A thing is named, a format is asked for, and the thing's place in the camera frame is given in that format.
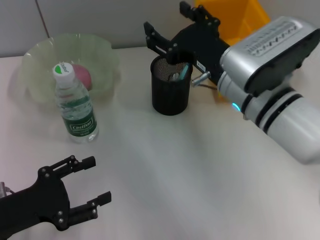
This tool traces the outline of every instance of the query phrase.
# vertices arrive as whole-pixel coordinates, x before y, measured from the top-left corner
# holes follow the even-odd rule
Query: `black cable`
[[[198,87],[204,87],[204,88],[211,89],[211,90],[217,90],[217,88],[215,86],[209,86],[209,85],[205,85],[205,84],[199,84]]]

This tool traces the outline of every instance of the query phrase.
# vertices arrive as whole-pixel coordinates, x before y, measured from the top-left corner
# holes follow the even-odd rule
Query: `blue indicator light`
[[[240,107],[239,107],[237,104],[232,103],[232,106],[233,106],[233,108],[235,108],[238,112],[241,111]]]

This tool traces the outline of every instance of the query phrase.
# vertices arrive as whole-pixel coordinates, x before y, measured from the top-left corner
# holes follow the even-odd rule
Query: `green bottle label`
[[[86,117],[78,120],[63,118],[67,131],[76,137],[84,137],[91,134],[97,127],[97,121],[92,110]]]

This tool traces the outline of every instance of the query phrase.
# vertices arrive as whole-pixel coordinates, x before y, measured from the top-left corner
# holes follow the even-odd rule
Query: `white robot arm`
[[[283,16],[230,46],[220,59],[220,93],[302,164],[320,163],[320,112],[286,76],[319,41],[319,29]]]

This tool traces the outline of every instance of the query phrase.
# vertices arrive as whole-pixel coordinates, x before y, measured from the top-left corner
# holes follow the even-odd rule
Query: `yellow box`
[[[220,37],[234,45],[266,25],[270,19],[257,0],[195,0],[220,19]]]

